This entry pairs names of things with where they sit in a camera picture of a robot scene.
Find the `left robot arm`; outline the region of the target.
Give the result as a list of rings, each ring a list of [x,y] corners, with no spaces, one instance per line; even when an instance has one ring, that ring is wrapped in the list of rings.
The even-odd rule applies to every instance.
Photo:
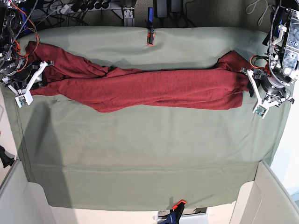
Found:
[[[249,78],[250,96],[256,96],[253,112],[264,118],[268,110],[285,102],[294,103],[290,86],[299,78],[299,2],[277,0],[271,28],[263,41],[264,56],[254,55],[251,69],[241,68]]]

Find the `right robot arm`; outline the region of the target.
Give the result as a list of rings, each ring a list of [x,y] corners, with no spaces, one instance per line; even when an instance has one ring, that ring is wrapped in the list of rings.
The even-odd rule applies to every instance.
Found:
[[[31,15],[38,1],[2,0],[0,2],[0,83],[15,94],[19,108],[33,102],[32,89],[47,84],[43,72],[53,61],[34,59],[34,53],[41,44],[36,25]],[[31,31],[36,38],[34,46],[21,53],[18,37]]]

